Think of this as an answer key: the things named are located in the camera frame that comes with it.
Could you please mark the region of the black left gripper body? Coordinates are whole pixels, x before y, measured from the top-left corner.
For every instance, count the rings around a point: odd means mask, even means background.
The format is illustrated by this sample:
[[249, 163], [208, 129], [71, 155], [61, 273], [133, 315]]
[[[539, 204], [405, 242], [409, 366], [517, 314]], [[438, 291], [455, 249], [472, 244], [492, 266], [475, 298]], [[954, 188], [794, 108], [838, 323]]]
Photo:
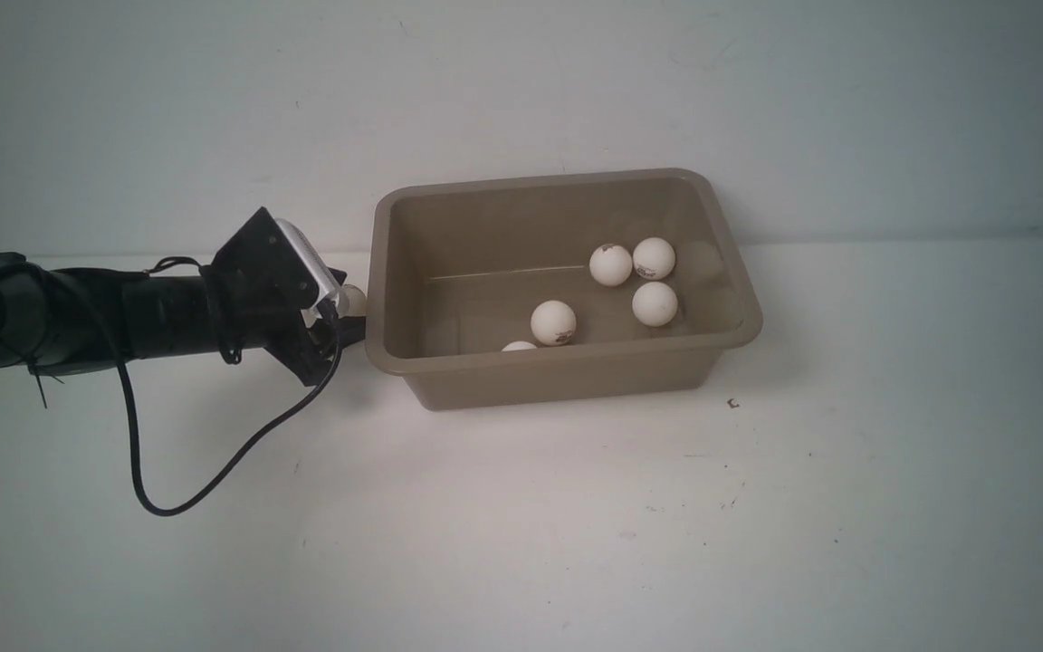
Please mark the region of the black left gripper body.
[[336, 337], [328, 325], [306, 325], [302, 310], [276, 290], [215, 300], [214, 335], [224, 363], [237, 366], [244, 351], [266, 351], [307, 388], [321, 384], [337, 358]]

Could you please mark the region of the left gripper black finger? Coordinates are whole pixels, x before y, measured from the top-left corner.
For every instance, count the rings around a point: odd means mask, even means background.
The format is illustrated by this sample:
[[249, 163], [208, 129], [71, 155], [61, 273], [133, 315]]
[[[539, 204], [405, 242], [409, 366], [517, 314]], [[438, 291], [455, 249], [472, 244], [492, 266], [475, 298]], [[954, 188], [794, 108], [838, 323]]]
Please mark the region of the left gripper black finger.
[[364, 315], [345, 315], [328, 321], [328, 351], [346, 351], [347, 347], [362, 342], [366, 335], [366, 317]]

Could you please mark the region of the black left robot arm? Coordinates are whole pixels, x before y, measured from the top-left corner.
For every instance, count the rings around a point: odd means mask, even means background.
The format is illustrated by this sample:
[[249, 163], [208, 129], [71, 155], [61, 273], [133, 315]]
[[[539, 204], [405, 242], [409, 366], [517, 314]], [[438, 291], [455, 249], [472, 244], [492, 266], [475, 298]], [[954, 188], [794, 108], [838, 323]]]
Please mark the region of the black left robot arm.
[[190, 257], [166, 257], [149, 271], [75, 267], [45, 271], [20, 253], [0, 253], [0, 369], [62, 377], [112, 369], [117, 360], [216, 354], [239, 363], [268, 351], [314, 387], [335, 351], [365, 337], [361, 315], [336, 323], [287, 296], [294, 280], [272, 264], [219, 255], [194, 276], [169, 276]]

